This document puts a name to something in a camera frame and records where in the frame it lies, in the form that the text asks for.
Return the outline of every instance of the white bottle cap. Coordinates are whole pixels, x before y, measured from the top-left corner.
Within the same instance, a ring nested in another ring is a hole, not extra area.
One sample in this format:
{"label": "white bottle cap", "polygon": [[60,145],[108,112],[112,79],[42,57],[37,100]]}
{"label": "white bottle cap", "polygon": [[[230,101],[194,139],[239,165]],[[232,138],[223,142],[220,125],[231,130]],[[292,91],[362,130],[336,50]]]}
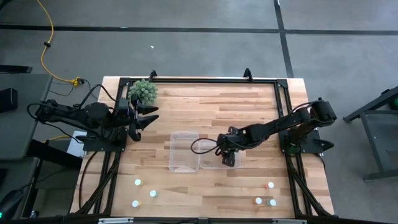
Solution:
{"label": "white bottle cap", "polygon": [[137,208],[139,205],[140,205],[139,201],[137,201],[137,200],[132,201],[131,206],[132,206],[133,208]]}
{"label": "white bottle cap", "polygon": [[274,183],[273,182],[268,182],[268,188],[273,189],[274,188]]}
{"label": "white bottle cap", "polygon": [[142,184],[142,181],[140,179],[136,179],[136,181],[134,181],[134,184],[140,186]]}
{"label": "white bottle cap", "polygon": [[156,190],[151,190],[151,192],[149,192],[149,195],[151,197],[157,197],[157,191]]}
{"label": "white bottle cap", "polygon": [[270,206],[276,206],[276,201],[274,199],[271,199],[271,200],[268,201],[268,204]]}
{"label": "white bottle cap", "polygon": [[262,203],[262,199],[261,198],[256,198],[256,204],[260,205]]}

